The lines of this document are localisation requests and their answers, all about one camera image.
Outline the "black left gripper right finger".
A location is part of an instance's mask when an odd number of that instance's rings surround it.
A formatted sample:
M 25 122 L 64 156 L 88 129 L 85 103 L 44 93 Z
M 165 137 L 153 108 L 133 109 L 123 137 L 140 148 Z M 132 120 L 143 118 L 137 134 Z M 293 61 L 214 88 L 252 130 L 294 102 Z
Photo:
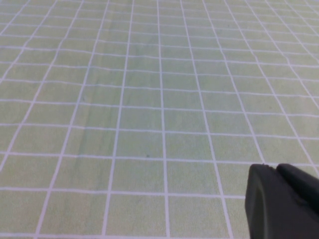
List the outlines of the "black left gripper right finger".
M 319 179 L 286 163 L 279 164 L 276 170 L 288 185 L 319 214 Z

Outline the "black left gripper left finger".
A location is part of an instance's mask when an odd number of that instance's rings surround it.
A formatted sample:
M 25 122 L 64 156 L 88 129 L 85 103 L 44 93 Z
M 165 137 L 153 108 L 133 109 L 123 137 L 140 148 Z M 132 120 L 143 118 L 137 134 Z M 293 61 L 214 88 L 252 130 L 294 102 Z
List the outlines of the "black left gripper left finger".
M 245 212 L 252 239 L 319 237 L 319 215 L 269 165 L 250 166 Z

